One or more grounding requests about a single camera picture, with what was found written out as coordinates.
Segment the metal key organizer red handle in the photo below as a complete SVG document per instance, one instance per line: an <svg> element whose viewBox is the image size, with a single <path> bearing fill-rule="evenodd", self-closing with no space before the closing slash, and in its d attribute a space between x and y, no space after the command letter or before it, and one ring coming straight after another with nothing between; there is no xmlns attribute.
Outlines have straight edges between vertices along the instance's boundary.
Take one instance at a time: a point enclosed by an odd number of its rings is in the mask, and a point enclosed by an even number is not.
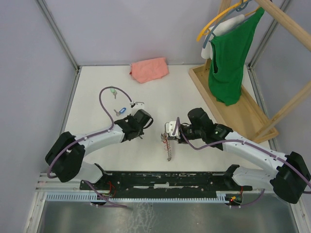
<svg viewBox="0 0 311 233"><path fill-rule="evenodd" d="M161 141L165 144L164 148L167 152L167 161L170 162L172 160L172 149L171 149L171 144L168 140L168 134L167 133L161 134Z"/></svg>

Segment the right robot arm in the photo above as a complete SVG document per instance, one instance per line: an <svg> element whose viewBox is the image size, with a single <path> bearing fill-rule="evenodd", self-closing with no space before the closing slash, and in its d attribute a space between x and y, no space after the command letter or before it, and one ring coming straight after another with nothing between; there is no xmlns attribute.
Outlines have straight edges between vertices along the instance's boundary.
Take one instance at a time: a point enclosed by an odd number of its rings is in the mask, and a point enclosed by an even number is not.
<svg viewBox="0 0 311 233"><path fill-rule="evenodd" d="M235 154L258 166L258 169L232 165L229 174L223 177L223 184L229 190L238 186L251 186L272 190L282 200L296 204L303 194L308 194L306 187L311 185L311 174L303 157L296 152L285 154L267 149L243 137L232 128L213 121L202 108L188 112L189 124L180 120L165 124L169 140L179 144L190 144L190 141L201 139L205 145L198 147L218 148L221 151Z"/></svg>

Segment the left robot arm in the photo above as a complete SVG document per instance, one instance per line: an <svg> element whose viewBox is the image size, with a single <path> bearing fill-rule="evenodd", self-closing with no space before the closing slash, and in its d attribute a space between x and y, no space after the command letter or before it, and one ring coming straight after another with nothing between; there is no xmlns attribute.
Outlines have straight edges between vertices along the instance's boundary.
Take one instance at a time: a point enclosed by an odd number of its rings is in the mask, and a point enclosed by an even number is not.
<svg viewBox="0 0 311 233"><path fill-rule="evenodd" d="M150 114L139 109L133 115L116 120L112 126L90 134L64 132L45 157L48 173L53 172L63 183L72 179L86 180L96 189L103 189L107 185L104 170L97 164L85 162L84 158L106 146L141 137L143 130L149 128L153 121Z"/></svg>

